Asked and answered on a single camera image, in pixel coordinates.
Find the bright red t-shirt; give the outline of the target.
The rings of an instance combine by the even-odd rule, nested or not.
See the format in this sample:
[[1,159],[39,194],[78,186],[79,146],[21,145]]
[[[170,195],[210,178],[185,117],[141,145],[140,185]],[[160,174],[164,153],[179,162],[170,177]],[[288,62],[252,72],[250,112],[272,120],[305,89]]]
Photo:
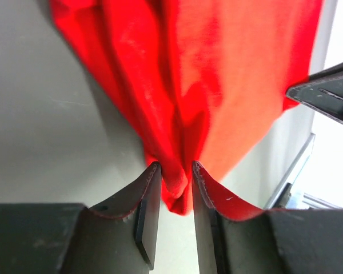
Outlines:
[[50,1],[54,25],[162,166],[187,215],[192,162],[222,179],[297,103],[323,1]]

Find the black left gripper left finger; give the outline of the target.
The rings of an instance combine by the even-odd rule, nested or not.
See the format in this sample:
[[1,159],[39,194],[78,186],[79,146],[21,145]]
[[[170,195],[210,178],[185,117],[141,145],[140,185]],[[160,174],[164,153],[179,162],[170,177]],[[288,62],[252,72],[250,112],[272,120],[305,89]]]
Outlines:
[[149,273],[154,268],[162,172],[81,203],[0,204],[0,273]]

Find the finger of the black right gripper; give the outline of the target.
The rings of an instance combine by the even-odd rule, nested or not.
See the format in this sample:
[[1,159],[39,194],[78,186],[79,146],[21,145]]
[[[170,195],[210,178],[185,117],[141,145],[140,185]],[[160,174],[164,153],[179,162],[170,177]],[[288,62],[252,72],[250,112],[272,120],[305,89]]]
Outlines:
[[343,124],[343,62],[290,87],[286,97]]

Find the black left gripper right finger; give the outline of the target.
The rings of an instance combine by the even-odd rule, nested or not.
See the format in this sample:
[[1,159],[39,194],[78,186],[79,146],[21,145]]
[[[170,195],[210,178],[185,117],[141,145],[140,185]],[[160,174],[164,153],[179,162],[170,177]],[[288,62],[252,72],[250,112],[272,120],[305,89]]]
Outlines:
[[201,273],[343,273],[343,209],[260,209],[192,167]]

